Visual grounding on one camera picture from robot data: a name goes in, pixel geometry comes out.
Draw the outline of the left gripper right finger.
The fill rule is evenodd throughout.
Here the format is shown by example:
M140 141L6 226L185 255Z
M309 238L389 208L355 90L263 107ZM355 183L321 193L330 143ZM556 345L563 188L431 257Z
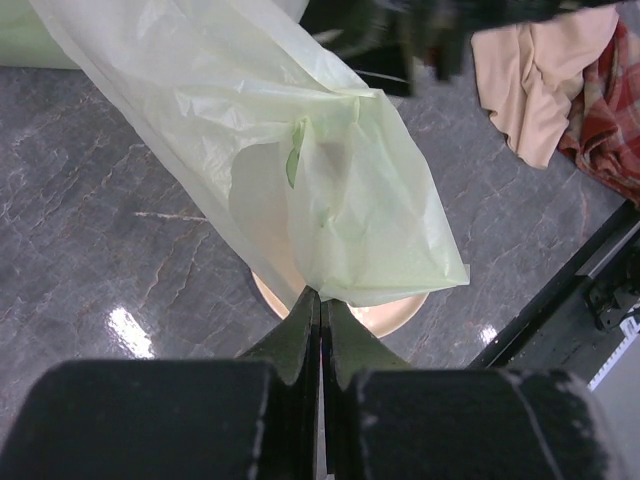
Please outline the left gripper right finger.
M327 470L336 479L398 479L398 427L370 435L367 424L406 422L418 410L418 372L337 300L321 305ZM367 438L373 438L369 445Z

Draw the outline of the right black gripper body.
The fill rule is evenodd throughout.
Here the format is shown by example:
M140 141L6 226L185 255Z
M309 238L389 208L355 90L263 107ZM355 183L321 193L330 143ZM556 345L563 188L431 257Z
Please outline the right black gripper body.
M409 97L415 68L458 77L465 59L479 84L502 92L551 69L573 77L605 48L618 1L305 1L301 27L314 36L339 92L380 89Z

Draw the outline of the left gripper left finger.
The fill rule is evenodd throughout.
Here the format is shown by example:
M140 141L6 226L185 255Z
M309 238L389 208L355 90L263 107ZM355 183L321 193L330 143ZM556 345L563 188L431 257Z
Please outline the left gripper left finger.
M240 356L267 366L252 479L314 479L320 383L320 299L307 287L288 316Z

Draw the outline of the light green plastic bag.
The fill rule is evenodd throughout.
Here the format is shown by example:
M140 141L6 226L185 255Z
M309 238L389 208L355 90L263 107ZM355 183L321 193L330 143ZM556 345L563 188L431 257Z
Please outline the light green plastic bag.
M286 305L465 285L390 99L271 1L5 1L1 61L78 68Z

